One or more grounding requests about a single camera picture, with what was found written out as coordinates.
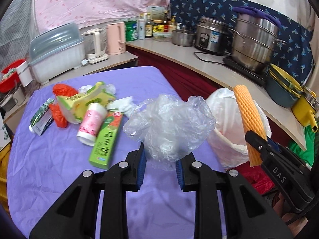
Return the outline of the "orange foam net sleeve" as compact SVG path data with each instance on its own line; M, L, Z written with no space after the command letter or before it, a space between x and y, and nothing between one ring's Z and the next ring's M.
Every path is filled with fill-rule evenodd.
M253 131L261 138L266 139L266 131L264 129L261 116L248 88L245 85L236 85L233 88L233 91L241 114L244 133L246 134L248 131ZM250 167L261 165L262 159L260 157L260 153L248 144L248 142L246 142L246 144Z

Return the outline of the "green toothpaste box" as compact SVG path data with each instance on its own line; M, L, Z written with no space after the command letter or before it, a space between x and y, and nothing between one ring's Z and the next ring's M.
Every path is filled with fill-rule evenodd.
M89 156L89 163L92 166L100 169L109 168L122 118L122 112L109 111L107 113Z

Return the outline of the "clear plastic bag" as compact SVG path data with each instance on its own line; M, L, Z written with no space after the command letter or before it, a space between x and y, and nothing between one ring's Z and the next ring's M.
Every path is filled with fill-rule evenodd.
M141 102L123 131L144 144L154 168L172 171L177 161L203 144L215 126L216 119L201 96L183 101L160 94Z

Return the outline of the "pink white paper cup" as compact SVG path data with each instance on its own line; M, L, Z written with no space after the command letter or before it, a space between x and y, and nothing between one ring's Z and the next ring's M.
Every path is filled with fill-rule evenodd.
M84 115L76 138L85 145L94 146L107 110L99 103L91 103Z

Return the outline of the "white tissue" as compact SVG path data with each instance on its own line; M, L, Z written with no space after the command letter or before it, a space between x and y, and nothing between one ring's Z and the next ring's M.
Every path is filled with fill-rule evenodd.
M117 99L106 106L108 111L117 111L123 113L127 118L130 118L134 113L137 105L133 102L133 97L125 97Z

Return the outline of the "white paper towel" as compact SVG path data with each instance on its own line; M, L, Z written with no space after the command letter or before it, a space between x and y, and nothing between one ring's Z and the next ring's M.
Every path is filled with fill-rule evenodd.
M87 93L93 86L92 85L86 85L86 86L81 86L79 89L78 89L78 92L79 93ZM107 93L110 93L112 95L115 95L116 94L116 88L114 86L114 84L107 84L105 86L105 91Z

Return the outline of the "yellow green snack bag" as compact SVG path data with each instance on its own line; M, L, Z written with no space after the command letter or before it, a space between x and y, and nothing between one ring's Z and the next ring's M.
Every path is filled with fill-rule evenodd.
M81 123L91 103L99 103L106 107L116 99L115 95L105 91L106 84L97 82L87 93L78 93L74 96L57 96L57 104L67 122Z

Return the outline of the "small green white carton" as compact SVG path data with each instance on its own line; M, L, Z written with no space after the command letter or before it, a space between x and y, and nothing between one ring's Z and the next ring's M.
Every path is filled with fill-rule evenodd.
M31 133L41 136L51 125L53 117L50 106L53 105L54 102L55 100L53 98L47 99L33 115L29 125L29 131Z

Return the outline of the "white lined trash bin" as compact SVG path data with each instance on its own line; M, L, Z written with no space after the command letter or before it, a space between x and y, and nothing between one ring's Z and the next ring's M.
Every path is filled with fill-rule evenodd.
M206 99L206 103L216 119L216 126L207 141L217 154L221 165L229 169L249 162L242 118L234 91L220 88ZM254 103L269 138L271 129L268 119L258 104L255 101Z

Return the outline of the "green plastic bag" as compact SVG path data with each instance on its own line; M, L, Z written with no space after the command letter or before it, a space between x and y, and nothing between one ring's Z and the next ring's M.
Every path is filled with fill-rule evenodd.
M304 135L306 142L305 151L293 140L289 142L288 148L312 167L318 150L318 132L313 132L309 125L304 128Z

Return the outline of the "yellow enamel pot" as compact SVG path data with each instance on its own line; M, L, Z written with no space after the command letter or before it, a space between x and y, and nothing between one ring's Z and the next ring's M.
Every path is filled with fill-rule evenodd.
M318 112L318 100L316 97L314 91L304 86L301 97L291 108L297 121L303 127L310 126L314 133L318 131L318 125L315 118L316 113Z

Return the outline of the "stacked teal yellow bowls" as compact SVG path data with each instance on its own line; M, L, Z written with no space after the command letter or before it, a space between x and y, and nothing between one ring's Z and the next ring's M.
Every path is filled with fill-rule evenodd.
M267 69L265 89L271 99L285 109L291 108L303 93L299 82L274 64Z

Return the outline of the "black induction cooktop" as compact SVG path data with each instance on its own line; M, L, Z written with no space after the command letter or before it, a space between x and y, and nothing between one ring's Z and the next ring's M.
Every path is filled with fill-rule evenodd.
M266 84L266 75L252 72L251 70L241 66L239 63L235 62L231 56L223 58L223 63L226 67L236 71L241 74L243 77L249 79L253 83L257 84L260 87L264 87Z

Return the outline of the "purple tablecloth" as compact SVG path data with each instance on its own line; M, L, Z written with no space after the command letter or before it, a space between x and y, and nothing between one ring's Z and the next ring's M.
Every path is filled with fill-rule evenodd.
M69 79L79 88L99 81L113 84L117 98L133 97L139 104L160 94L177 95L177 90L153 66L112 70ZM53 96L52 87L37 90L24 110L16 129L7 171L7 195L11 218L24 236L31 230L84 171L91 169L91 147L77 140L78 126L49 126L43 135L29 131L30 120ZM130 238L193 238L195 194L181 191L175 171L147 164L141 190L127 193Z

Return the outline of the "red cabinet curtain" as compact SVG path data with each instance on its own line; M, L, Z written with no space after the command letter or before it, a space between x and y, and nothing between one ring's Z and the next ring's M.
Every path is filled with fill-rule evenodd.
M190 96L202 96L206 99L222 87L207 77L158 55L133 47L128 47L128 51L139 57L139 66L154 66L159 69L183 100L187 100ZM249 181L259 194L264 195L275 189L275 184L260 166L250 167L249 163L246 162L235 169Z

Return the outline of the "large steel steamer pot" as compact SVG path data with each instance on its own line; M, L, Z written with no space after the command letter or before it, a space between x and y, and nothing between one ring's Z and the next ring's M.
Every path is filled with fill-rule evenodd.
M239 13L233 35L232 59L242 67L261 73L270 62L275 45L286 45L278 39L279 28L265 18Z

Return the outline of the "steel rice cooker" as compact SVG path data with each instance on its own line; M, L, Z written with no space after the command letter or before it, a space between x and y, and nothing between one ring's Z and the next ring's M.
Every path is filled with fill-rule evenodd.
M228 25L213 18L202 16L196 25L194 47L221 56L226 50L229 36Z

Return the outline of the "white glass kettle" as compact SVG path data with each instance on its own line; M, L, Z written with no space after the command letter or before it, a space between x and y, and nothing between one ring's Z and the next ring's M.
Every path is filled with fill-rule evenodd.
M109 58L109 55L106 53L105 30L101 28L90 29L85 31L83 36L88 64L96 64Z

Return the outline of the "purple cloth on pot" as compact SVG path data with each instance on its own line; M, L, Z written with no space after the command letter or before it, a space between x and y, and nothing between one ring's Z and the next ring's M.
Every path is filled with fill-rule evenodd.
M277 18L275 18L274 16L270 14L263 12L260 9L243 5L241 7L233 7L232 10L240 14L247 14L256 18L262 18L262 19L268 20L274 25L276 25L278 28L282 27L280 20L278 20Z

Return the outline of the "small steel pot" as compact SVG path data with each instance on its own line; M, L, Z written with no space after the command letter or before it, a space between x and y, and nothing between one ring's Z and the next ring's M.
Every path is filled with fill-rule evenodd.
M189 47L193 45L195 34L188 30L173 30L171 41L174 45Z

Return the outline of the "dark soy sauce bottle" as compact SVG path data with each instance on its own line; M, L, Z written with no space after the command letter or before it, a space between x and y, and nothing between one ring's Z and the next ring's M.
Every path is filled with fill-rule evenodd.
M151 15L150 13L147 14L147 21L145 25L145 37L151 38L153 36L153 24L151 22Z

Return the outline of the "pink electric kettle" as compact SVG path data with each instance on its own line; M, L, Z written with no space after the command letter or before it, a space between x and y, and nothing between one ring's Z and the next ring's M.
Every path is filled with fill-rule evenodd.
M109 55L119 55L126 51L125 23L111 23L106 26L107 49Z

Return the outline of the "green canister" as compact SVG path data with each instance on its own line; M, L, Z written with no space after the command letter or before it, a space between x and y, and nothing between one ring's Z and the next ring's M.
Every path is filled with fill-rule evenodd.
M127 42L135 41L138 39L137 21L125 22L125 38Z

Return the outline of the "lidded white dish rack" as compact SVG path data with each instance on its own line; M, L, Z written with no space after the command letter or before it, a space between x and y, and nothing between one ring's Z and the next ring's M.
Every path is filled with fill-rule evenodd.
M81 67L84 58L84 37L75 23L49 30L30 43L29 66L40 84Z

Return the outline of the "red basin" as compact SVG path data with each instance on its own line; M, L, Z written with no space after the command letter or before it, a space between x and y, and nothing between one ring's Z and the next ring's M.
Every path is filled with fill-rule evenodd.
M24 62L25 59L19 59L8 65L5 69L1 70L1 74L3 74L0 85L1 93L8 93L21 82L17 74L17 68Z

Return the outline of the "white bottle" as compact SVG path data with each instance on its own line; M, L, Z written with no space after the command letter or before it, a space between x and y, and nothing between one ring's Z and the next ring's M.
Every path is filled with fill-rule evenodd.
M140 18L138 19L138 39L144 40L146 36L146 18L145 14L140 14Z

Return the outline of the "white box on counter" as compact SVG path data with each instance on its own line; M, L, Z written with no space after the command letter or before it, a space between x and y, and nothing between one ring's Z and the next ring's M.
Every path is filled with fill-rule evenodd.
M157 20L163 21L164 15L165 15L165 7L154 6L154 5L148 6L147 13L150 14L152 21L157 21Z

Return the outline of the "blue patterned wall cloth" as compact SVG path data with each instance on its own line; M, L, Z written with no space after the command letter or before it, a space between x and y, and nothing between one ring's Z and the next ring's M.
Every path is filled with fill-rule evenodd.
M170 0L171 14L176 17L176 22L192 31L196 30L196 24L202 16L235 27L238 14L233 8L242 6L260 9L280 21L282 27L277 36L286 44L275 45L271 63L288 72L300 84L305 84L315 65L310 48L313 32L288 16L248 0Z

